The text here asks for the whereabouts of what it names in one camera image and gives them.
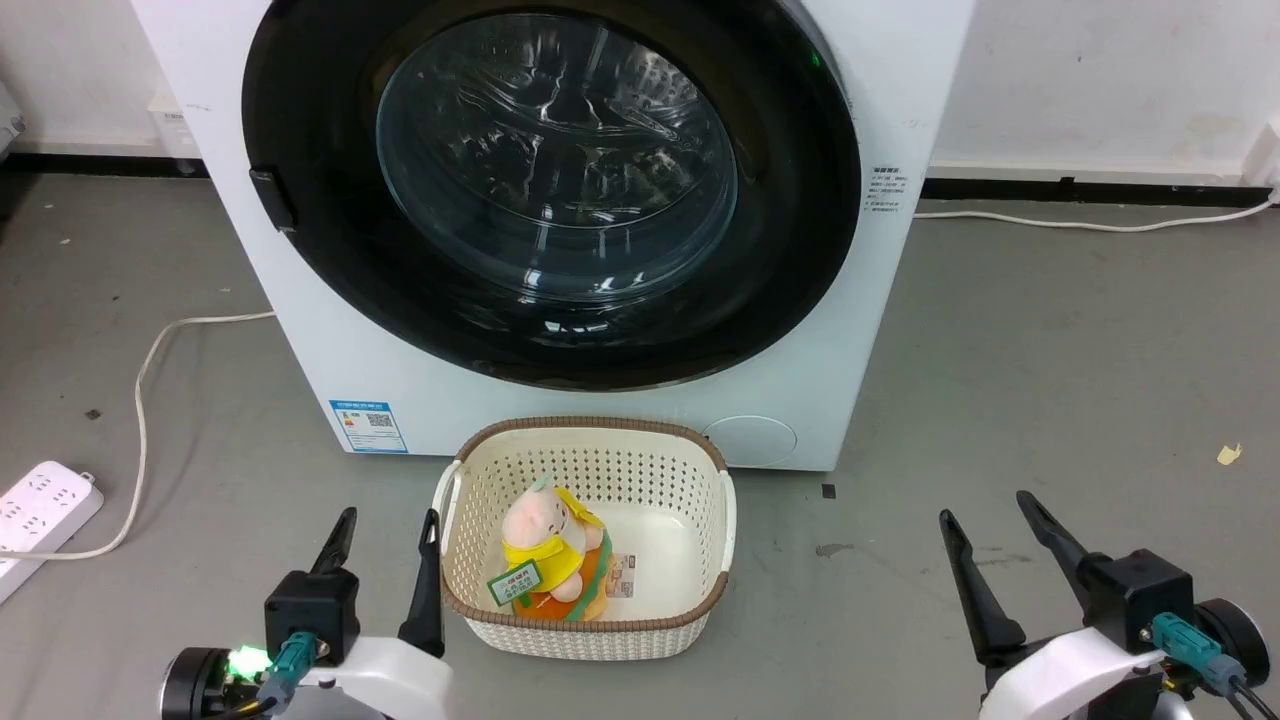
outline yellow clothing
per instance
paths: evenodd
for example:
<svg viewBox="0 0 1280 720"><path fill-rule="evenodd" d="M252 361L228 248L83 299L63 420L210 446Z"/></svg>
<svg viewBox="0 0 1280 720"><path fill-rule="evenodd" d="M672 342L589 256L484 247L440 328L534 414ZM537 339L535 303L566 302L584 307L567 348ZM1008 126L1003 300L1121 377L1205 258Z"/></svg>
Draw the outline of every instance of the yellow clothing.
<svg viewBox="0 0 1280 720"><path fill-rule="evenodd" d="M576 497L564 488L556 488L570 514L580 523L604 528L604 523L593 515ZM507 556L507 570L512 570L524 562L532 560L538 566L538 575L541 582L530 592L550 592L570 575L577 573L582 566L582 553L573 550L558 533L547 538L545 542L534 547L512 547L506 541L502 543L503 553Z"/></svg>

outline white power cord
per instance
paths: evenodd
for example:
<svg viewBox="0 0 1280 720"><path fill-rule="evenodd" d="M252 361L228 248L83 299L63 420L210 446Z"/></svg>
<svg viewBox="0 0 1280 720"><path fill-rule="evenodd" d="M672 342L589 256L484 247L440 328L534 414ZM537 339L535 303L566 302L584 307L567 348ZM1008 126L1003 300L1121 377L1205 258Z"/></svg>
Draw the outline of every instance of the white power cord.
<svg viewBox="0 0 1280 720"><path fill-rule="evenodd" d="M146 473L147 473L147 419L142 410L142 379L146 378L147 369L151 366L151 360L155 359L156 351L160 350L160 343L164 338L177 328L183 325L207 325L215 323L241 323L244 320L261 320L264 318L273 318L275 313L253 313L250 315L215 315L211 318L187 318L184 320L177 320L169 323L160 331L156 336L156 341L151 343L151 351L147 352L146 360L142 361L142 368L138 369L138 379L133 383L133 409L138 414L138 478L133 480L133 502L129 503L129 514L124 516L124 525L120 527L120 532L116 533L115 538L104 544L97 550L88 550L84 552L0 552L0 557L13 557L15 560L88 560L90 557L99 557L111 552L124 538L128 537L129 530L133 528L133 520L138 515L138 507L142 505L142 489L146 487Z"/></svg>
<svg viewBox="0 0 1280 720"><path fill-rule="evenodd" d="M1158 231L1164 228L1171 228L1176 225L1203 225L1208 223L1225 223L1228 220L1239 220L1240 218L1248 218L1249 215L1256 215L1267 208L1272 202L1280 202L1280 188L1271 192L1267 201L1257 208L1249 208L1248 210L1240 210L1239 213L1231 213L1229 215L1210 215L1208 218L1181 218L1179 220L1165 220L1162 223L1152 223L1149 225L1098 225L1094 223L1055 223L1050 220L1029 220L1027 218L1014 218L1012 215L1001 215L998 213L983 213L979 210L957 210L955 213L916 213L913 215L918 220L943 220L950 218L986 218L988 220L1001 220L1005 223L1015 223L1019 225L1032 225L1037 228L1064 228L1064 229L1080 229L1080 231L1101 231L1101 232L1148 232Z"/></svg>

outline white plastic basket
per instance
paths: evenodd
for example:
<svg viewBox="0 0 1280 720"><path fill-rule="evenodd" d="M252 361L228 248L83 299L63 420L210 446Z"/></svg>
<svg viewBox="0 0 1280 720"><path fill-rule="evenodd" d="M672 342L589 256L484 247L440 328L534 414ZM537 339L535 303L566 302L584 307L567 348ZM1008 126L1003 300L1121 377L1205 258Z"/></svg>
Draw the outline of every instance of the white plastic basket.
<svg viewBox="0 0 1280 720"><path fill-rule="evenodd" d="M507 569L502 518L549 475L635 555L632 597L598 620L517 618L486 582ZM687 648L728 583L737 528L733 480L707 438L678 425L613 418L531 418L485 428L435 489L444 601L480 639L566 660L649 660Z"/></svg>

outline plush toy face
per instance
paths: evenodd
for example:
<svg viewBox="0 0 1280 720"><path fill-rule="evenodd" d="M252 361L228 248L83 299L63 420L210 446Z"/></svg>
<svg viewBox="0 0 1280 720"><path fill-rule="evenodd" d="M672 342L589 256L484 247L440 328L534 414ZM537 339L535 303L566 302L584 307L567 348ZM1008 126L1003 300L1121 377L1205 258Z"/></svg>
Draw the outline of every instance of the plush toy face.
<svg viewBox="0 0 1280 720"><path fill-rule="evenodd" d="M534 483L502 519L502 539L518 548L538 547L568 523L568 507L548 483Z"/></svg>

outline black baseboard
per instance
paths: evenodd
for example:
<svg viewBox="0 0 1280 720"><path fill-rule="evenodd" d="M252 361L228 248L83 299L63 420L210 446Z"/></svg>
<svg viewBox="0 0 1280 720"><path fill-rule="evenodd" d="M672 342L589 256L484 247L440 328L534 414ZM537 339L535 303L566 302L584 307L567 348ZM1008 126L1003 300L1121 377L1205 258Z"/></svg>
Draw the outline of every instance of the black baseboard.
<svg viewBox="0 0 1280 720"><path fill-rule="evenodd" d="M209 178L204 160L131 158L115 155L46 155L14 152L0 172L60 176L115 176L127 178Z"/></svg>
<svg viewBox="0 0 1280 720"><path fill-rule="evenodd" d="M202 160L122 158L104 155L40 155L15 152L0 172L123 176L145 178L207 178ZM1033 202L1103 202L1114 205L1185 205L1193 208L1253 208L1271 192L1266 187L1201 187L1187 184L1120 184L928 178L923 200L1028 200Z"/></svg>

